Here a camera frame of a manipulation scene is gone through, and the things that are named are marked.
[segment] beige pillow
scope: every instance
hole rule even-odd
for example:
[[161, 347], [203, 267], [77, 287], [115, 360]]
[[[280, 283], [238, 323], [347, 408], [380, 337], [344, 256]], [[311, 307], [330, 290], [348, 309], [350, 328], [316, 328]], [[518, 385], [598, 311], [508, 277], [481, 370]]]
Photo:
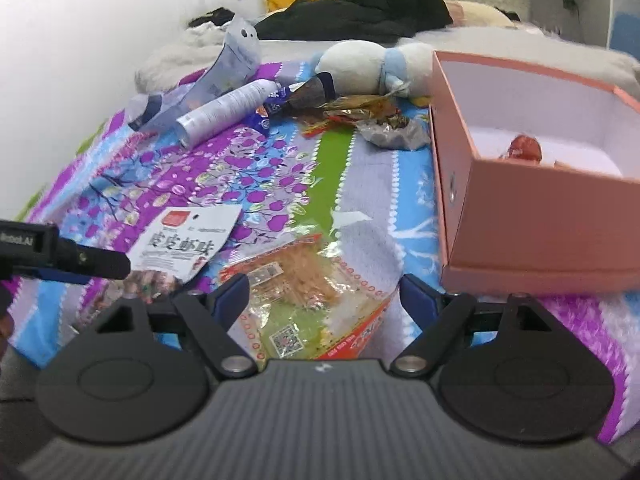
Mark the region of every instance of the beige pillow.
[[513, 27], [513, 22], [495, 7], [475, 2], [447, 0], [451, 27]]

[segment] bed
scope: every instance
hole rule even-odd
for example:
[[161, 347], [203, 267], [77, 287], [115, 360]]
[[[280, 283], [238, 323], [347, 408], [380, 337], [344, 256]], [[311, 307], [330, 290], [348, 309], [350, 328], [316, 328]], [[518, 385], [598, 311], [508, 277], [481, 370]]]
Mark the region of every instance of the bed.
[[[524, 0], [479, 1], [527, 15]], [[462, 36], [468, 34], [462, 33], [464, 30], [475, 31], [476, 43], [487, 41], [482, 35], [487, 31], [482, 28], [460, 29]], [[535, 37], [510, 28], [498, 31], [505, 38], [508, 34]], [[202, 66], [210, 63], [219, 50], [213, 43], [219, 31], [209, 27], [205, 32], [210, 38], [203, 40], [207, 52], [197, 60]], [[433, 39], [437, 40], [438, 34], [444, 37], [442, 41], [450, 41], [450, 31], [432, 32], [428, 39], [418, 35], [407, 41], [436, 43]], [[527, 43], [520, 36], [518, 41]], [[262, 42], [265, 64], [260, 75], [304, 80], [312, 73], [305, 60], [330, 44]], [[625, 81], [633, 90], [633, 85], [638, 85], [635, 74], [640, 70], [632, 60], [623, 59]], [[163, 107], [175, 102], [202, 74], [196, 72], [200, 66], [190, 64], [192, 59], [188, 61], [175, 64], [171, 86], [178, 86], [162, 94]], [[640, 96], [640, 86], [631, 93]], [[405, 111], [411, 114], [418, 110], [407, 105]], [[333, 232], [355, 267], [381, 290], [390, 290], [402, 272], [412, 272], [438, 286], [437, 211], [430, 150], [379, 150], [361, 137], [339, 130], [319, 139], [305, 139], [292, 122], [284, 121], [273, 125], [266, 137], [239, 124], [185, 152], [171, 134], [150, 136], [133, 130], [128, 123], [139, 112], [140, 99], [134, 98], [110, 117], [87, 150], [35, 201], [27, 220], [56, 222], [63, 235], [80, 243], [127, 250], [167, 205], [241, 203], [241, 221], [232, 233], [236, 244], [252, 244], [259, 235], [269, 238], [286, 222], [304, 217], [313, 218], [329, 232], [336, 212], [361, 212], [370, 221], [345, 222]], [[260, 176], [264, 168], [272, 171]], [[215, 288], [226, 254], [222, 251], [216, 256], [203, 274], [198, 282], [202, 290]], [[79, 286], [14, 280], [11, 286], [15, 293], [11, 313], [17, 326], [12, 344], [41, 367], [73, 337], [69, 325], [78, 304], [89, 306], [104, 282], [92, 280], [87, 286]], [[561, 296], [541, 300], [611, 371], [616, 395], [600, 439], [616, 440], [640, 420], [640, 296], [630, 292], [608, 298]], [[364, 355], [388, 362], [418, 333], [418, 327], [395, 301]]]

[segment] stuffed animal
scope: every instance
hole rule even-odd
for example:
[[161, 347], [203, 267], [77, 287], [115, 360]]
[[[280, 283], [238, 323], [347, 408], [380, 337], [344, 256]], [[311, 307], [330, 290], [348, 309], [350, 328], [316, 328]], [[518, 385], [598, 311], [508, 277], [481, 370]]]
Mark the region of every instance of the stuffed animal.
[[342, 41], [312, 63], [316, 73], [331, 73], [339, 95], [393, 91], [402, 97], [422, 97], [429, 94], [433, 47], [416, 42], [384, 48], [370, 41]]

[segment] white blanket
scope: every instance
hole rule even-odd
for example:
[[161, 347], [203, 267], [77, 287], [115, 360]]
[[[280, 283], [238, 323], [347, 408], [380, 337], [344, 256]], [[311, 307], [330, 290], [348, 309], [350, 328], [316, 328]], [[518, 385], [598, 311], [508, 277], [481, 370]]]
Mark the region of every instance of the white blanket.
[[[209, 66], [222, 48], [224, 33], [206, 23], [182, 33], [175, 43], [156, 50], [136, 72], [140, 93], [166, 91], [181, 78]], [[524, 30], [498, 27], [459, 27], [420, 32], [414, 38], [438, 50], [504, 57], [559, 68], [619, 86], [640, 100], [640, 63], [622, 52], [605, 50]], [[262, 62], [309, 60], [332, 41], [261, 41]]]

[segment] black jacket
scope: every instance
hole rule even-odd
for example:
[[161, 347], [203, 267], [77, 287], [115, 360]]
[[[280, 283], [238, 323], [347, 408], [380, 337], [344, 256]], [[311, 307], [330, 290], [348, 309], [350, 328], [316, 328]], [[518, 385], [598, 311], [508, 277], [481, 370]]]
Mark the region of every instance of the black jacket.
[[261, 40], [395, 43], [452, 21], [443, 0], [296, 0], [255, 30]]

